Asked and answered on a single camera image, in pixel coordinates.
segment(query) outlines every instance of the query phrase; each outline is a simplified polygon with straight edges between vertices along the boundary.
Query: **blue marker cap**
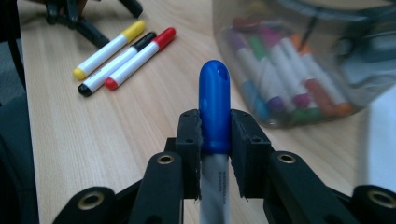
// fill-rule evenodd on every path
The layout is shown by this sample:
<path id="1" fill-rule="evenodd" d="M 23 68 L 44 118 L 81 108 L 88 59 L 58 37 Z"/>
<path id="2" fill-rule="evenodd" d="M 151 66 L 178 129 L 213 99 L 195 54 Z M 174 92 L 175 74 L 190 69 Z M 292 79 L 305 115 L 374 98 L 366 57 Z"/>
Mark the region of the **blue marker cap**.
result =
<path id="1" fill-rule="evenodd" d="M 268 107 L 256 90 L 254 82 L 249 80 L 240 86 L 241 92 L 247 102 L 247 107 L 260 121 L 267 121 L 270 117 Z"/>
<path id="2" fill-rule="evenodd" d="M 216 60 L 204 64 L 199 77 L 199 111 L 203 153 L 228 154 L 231 150 L 230 75 Z"/>

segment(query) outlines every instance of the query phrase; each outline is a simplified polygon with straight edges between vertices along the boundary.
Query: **gray surface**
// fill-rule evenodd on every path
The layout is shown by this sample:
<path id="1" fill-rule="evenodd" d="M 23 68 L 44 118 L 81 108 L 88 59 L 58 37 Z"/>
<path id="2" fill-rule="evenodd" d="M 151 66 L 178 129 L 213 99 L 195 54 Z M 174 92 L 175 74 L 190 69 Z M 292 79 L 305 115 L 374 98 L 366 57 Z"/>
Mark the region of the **gray surface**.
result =
<path id="1" fill-rule="evenodd" d="M 21 52 L 21 40 L 17 40 Z M 25 93 L 12 61 L 8 42 L 0 43 L 0 103 L 5 105 Z"/>

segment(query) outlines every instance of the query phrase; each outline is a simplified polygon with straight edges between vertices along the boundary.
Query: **colorful marker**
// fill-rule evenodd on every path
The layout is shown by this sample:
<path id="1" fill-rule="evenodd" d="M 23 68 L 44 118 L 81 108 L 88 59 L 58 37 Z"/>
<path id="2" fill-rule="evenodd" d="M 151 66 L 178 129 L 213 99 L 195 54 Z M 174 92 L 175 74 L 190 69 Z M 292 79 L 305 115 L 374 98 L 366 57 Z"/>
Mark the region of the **colorful marker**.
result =
<path id="1" fill-rule="evenodd" d="M 258 36 L 252 35 L 248 39 L 250 47 L 253 49 L 254 55 L 259 60 L 259 78 L 255 80 L 258 83 L 257 89 L 267 99 L 268 108 L 273 113 L 281 113 L 285 111 L 285 106 L 279 96 L 280 79 L 274 69 L 274 66 L 268 59 L 268 53 L 262 41 Z"/>
<path id="2" fill-rule="evenodd" d="M 300 81 L 304 83 L 309 93 L 311 93 L 323 115 L 325 117 L 335 117 L 337 111 L 335 110 L 332 98 L 323 89 L 318 80 L 312 76 L 311 71 L 306 69 L 305 64 L 290 40 L 287 37 L 282 38 L 280 40 L 280 45 L 289 57 L 289 63 L 293 67 L 295 74 Z"/>
<path id="3" fill-rule="evenodd" d="M 120 35 L 111 40 L 108 44 L 104 45 L 101 49 L 96 51 L 91 57 L 81 63 L 73 70 L 73 76 L 82 80 L 98 68 L 102 63 L 109 59 L 122 47 L 131 43 L 138 35 L 145 29 L 143 21 L 137 21 L 130 27 L 126 28 Z"/>
<path id="4" fill-rule="evenodd" d="M 309 95 L 288 63 L 284 51 L 279 46 L 278 35 L 275 34 L 275 31 L 266 27 L 261 29 L 261 34 L 266 47 L 271 52 L 271 60 L 278 68 L 282 82 L 292 95 L 292 101 L 298 108 L 307 108 L 310 103 Z"/>
<path id="5" fill-rule="evenodd" d="M 290 126 L 294 125 L 302 125 L 309 123 L 310 120 L 310 114 L 306 113 L 307 110 L 310 110 L 310 108 L 313 105 L 313 102 L 310 101 L 308 107 L 306 109 L 301 109 L 297 108 L 297 106 L 291 101 L 292 96 L 290 93 L 286 90 L 286 87 L 283 85 L 283 83 L 280 81 L 280 77 L 277 75 L 278 74 L 278 68 L 274 67 L 274 75 L 273 75 L 273 81 L 276 84 L 277 87 L 277 94 L 281 99 L 283 99 L 283 105 L 286 108 L 286 111 L 288 112 L 288 116 L 285 116 L 282 121 L 280 121 L 282 124 L 287 123 Z"/>
<path id="6" fill-rule="evenodd" d="M 247 102 L 247 107 L 259 120 L 267 120 L 269 118 L 267 105 L 262 99 L 257 85 L 254 84 L 260 79 L 257 60 L 234 29 L 230 29 L 227 36 L 238 62 L 245 71 L 238 72 L 238 78 L 241 79 L 238 83 L 245 102 Z"/>
<path id="7" fill-rule="evenodd" d="M 104 83 L 105 80 L 114 73 L 123 64 L 132 59 L 137 52 L 147 46 L 152 39 L 157 35 L 154 32 L 150 32 L 140 38 L 136 43 L 132 44 L 127 50 L 122 54 L 117 56 L 114 60 L 108 63 L 106 66 L 101 68 L 99 71 L 88 77 L 81 85 L 78 87 L 78 92 L 83 96 L 90 96 L 96 90 L 98 90 Z"/>
<path id="8" fill-rule="evenodd" d="M 203 136 L 200 223 L 230 223 L 230 75 L 226 66 L 219 61 L 209 61 L 201 69 L 199 111 Z"/>
<path id="9" fill-rule="evenodd" d="M 173 27 L 167 28 L 160 35 L 155 37 L 151 43 L 139 51 L 130 61 L 121 66 L 105 81 L 105 86 L 114 91 L 128 77 L 130 77 L 140 66 L 147 62 L 155 53 L 162 50 L 170 43 L 176 35 Z"/>
<path id="10" fill-rule="evenodd" d="M 294 34 L 290 37 L 291 43 L 297 49 L 300 46 L 301 39 L 297 34 Z M 323 88 L 329 93 L 332 97 L 332 100 L 335 104 L 335 109 L 337 111 L 337 115 L 340 117 L 349 115 L 353 112 L 353 105 L 346 99 L 346 97 L 335 87 L 334 83 L 328 77 L 325 71 L 317 64 L 315 59 L 311 54 L 311 50 L 307 45 L 305 45 L 302 50 L 299 51 L 303 63 L 305 66 L 312 71 L 312 75 L 317 78 L 321 84 L 323 84 Z"/>

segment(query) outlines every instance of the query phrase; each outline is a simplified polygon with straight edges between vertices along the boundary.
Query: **yellow marker cap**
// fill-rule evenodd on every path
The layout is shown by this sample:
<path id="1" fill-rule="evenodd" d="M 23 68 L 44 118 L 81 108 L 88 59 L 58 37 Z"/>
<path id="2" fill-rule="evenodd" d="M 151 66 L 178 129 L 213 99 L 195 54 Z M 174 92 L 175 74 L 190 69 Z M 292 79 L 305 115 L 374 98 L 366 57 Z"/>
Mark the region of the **yellow marker cap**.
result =
<path id="1" fill-rule="evenodd" d="M 145 25 L 146 23 L 144 21 L 137 21 L 121 33 L 128 38 L 128 43 L 130 43 L 138 35 L 143 33 L 145 30 Z"/>
<path id="2" fill-rule="evenodd" d="M 78 79 L 78 80 L 82 80 L 84 79 L 84 77 L 87 76 L 87 74 L 85 74 L 84 71 L 82 71 L 79 67 L 75 68 L 73 70 L 73 76 Z"/>

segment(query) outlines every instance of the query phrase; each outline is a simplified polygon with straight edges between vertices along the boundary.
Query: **yellow marker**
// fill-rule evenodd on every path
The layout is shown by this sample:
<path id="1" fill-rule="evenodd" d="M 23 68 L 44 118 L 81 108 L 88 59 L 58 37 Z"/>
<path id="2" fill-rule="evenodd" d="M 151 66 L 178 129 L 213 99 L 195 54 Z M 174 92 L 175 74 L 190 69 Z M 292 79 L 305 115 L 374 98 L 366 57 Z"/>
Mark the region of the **yellow marker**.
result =
<path id="1" fill-rule="evenodd" d="M 130 27 L 121 32 L 120 35 L 104 45 L 101 49 L 96 51 L 91 57 L 81 63 L 73 70 L 73 76 L 82 80 L 92 73 L 97 67 L 109 59 L 113 54 L 120 50 L 125 45 L 131 43 L 138 35 L 145 29 L 144 21 L 137 21 Z"/>

